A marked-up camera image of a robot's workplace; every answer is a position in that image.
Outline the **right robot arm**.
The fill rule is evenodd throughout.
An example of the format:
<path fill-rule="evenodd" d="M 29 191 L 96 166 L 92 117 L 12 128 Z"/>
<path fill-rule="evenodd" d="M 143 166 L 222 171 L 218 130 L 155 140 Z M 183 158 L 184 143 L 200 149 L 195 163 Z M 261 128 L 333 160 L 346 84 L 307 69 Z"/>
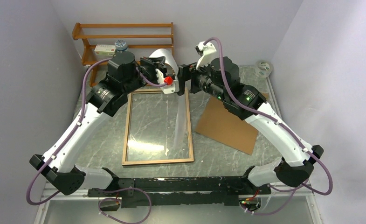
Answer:
<path fill-rule="evenodd" d="M 281 154 L 275 162 L 250 167 L 241 182 L 243 191 L 252 194 L 260 186 L 273 182 L 293 188 L 300 186 L 309 179 L 316 163 L 313 157 L 320 158 L 323 148 L 293 137 L 265 96 L 255 87 L 241 83 L 238 65 L 226 56 L 223 64 L 228 87 L 223 83 L 218 58 L 204 67 L 197 67 L 196 63 L 181 65 L 177 78 L 182 84 L 191 82 L 191 93 L 203 91 L 221 101 L 229 113 L 258 130 Z"/>

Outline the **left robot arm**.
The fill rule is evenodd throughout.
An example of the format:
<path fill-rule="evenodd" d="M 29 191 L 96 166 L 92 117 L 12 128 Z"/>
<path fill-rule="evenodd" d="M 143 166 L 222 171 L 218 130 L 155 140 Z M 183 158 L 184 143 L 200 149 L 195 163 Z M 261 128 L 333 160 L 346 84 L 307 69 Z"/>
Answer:
<path fill-rule="evenodd" d="M 142 57 L 138 63 L 131 52 L 116 53 L 107 61 L 105 78 L 82 100 L 82 108 L 62 137 L 44 154 L 35 154 L 30 164 L 59 193 L 70 195 L 80 188 L 98 188 L 105 195 L 118 191 L 118 177 L 107 168 L 83 168 L 76 161 L 93 134 L 108 123 L 128 102 L 128 95 L 148 81 L 163 83 L 166 56 Z"/>

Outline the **landscape photo print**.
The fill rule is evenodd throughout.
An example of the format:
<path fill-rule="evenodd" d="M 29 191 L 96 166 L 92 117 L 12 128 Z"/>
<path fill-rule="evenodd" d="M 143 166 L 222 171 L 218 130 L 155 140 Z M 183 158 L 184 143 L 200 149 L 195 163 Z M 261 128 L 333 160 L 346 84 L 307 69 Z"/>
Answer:
<path fill-rule="evenodd" d="M 177 92 L 182 90 L 179 87 L 179 81 L 177 78 L 178 66 L 172 56 L 172 53 L 166 49 L 158 49 L 154 51 L 150 58 L 164 57 L 164 65 L 166 66 L 166 71 L 161 69 L 156 69 L 156 77 L 158 85 L 165 84 L 164 80 L 167 77 L 171 77 L 173 81 L 170 85 L 165 85 L 161 87 L 164 94 L 172 94 L 177 97 L 178 107 L 175 121 L 174 129 L 174 139 L 173 139 L 173 149 L 182 150 L 184 148 L 184 141 L 186 140 L 186 100 L 184 95 L 178 96 Z"/>

